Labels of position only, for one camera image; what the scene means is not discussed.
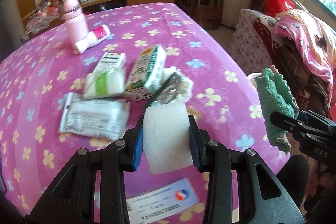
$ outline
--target silver bolt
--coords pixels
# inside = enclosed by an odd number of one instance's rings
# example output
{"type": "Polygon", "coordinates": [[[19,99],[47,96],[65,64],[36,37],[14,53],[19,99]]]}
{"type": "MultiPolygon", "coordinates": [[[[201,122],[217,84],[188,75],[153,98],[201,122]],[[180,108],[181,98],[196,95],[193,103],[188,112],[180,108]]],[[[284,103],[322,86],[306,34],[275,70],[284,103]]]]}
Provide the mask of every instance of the silver bolt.
{"type": "Polygon", "coordinates": [[[250,156],[254,156],[256,154],[255,150],[253,150],[252,148],[249,148],[248,150],[246,150],[246,153],[250,156]]]}
{"type": "Polygon", "coordinates": [[[120,140],[116,140],[115,141],[115,145],[116,146],[123,146],[123,145],[125,145],[125,141],[123,140],[123,139],[120,139],[120,140]]]}
{"type": "Polygon", "coordinates": [[[80,156],[85,155],[86,152],[87,152],[86,148],[81,148],[81,149],[79,149],[79,150],[77,151],[78,155],[80,155],[80,156]]]}
{"type": "Polygon", "coordinates": [[[209,144],[210,146],[215,147],[215,146],[218,145],[218,142],[217,142],[217,141],[213,141],[213,140],[209,140],[208,144],[209,144]]]}

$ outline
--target red and blue circular logo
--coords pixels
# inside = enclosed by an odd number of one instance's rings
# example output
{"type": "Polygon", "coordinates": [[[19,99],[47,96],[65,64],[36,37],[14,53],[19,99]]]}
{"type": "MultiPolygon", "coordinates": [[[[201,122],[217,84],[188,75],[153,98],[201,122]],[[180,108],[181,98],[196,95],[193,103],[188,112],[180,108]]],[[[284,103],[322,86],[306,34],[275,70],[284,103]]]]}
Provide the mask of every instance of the red and blue circular logo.
{"type": "Polygon", "coordinates": [[[188,196],[189,196],[188,191],[185,190],[185,189],[178,190],[178,191],[176,191],[176,193],[175,193],[175,198],[176,198],[178,201],[185,200],[185,199],[188,198],[188,196]]]}

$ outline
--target purple floral tablecloth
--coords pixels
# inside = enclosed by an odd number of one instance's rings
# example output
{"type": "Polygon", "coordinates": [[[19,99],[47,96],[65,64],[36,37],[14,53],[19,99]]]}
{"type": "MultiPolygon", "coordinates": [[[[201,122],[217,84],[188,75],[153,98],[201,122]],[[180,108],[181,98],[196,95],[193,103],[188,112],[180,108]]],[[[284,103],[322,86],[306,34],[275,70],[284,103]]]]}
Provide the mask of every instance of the purple floral tablecloth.
{"type": "MultiPolygon", "coordinates": [[[[0,65],[0,152],[6,197],[29,213],[68,159],[81,147],[104,148],[108,140],[58,133],[69,92],[82,92],[85,75],[106,51],[125,52],[127,75],[140,51],[161,43],[165,67],[176,66],[194,82],[186,103],[200,128],[234,150],[254,148],[277,173],[288,157],[271,147],[266,137],[258,95],[245,74],[221,46],[176,5],[135,5],[87,16],[89,29],[106,24],[109,38],[82,55],[71,45],[64,25],[34,38],[0,65]]],[[[127,128],[135,126],[146,100],[132,102],[127,128]]],[[[162,223],[201,223],[209,175],[194,166],[151,175],[147,161],[135,173],[125,173],[127,196],[189,178],[199,203],[162,223]]],[[[99,213],[99,177],[95,219],[99,213]]],[[[233,178],[234,208],[238,206],[233,178]]]]}

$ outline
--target green towel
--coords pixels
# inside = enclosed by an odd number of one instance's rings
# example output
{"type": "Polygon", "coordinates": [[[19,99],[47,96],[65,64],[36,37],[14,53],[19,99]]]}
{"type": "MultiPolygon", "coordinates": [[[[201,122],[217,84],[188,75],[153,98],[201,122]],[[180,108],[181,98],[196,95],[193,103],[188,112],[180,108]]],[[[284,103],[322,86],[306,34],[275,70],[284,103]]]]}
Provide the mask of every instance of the green towel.
{"type": "Polygon", "coordinates": [[[265,119],[267,138],[272,146],[280,151],[289,152],[291,145],[288,142],[286,131],[273,125],[269,120],[274,111],[296,118],[299,107],[290,92],[283,75],[278,73],[274,66],[263,70],[260,77],[255,78],[260,100],[262,115],[265,119]]]}

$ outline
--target white sponge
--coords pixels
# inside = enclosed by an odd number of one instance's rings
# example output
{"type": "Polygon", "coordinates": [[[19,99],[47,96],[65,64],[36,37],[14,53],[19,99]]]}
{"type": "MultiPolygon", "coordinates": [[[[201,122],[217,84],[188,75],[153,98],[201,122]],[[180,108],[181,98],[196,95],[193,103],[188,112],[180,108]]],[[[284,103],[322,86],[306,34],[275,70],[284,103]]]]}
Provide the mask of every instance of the white sponge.
{"type": "Polygon", "coordinates": [[[184,103],[152,106],[143,120],[143,151],[151,174],[162,174],[193,164],[189,119],[184,103]]]}

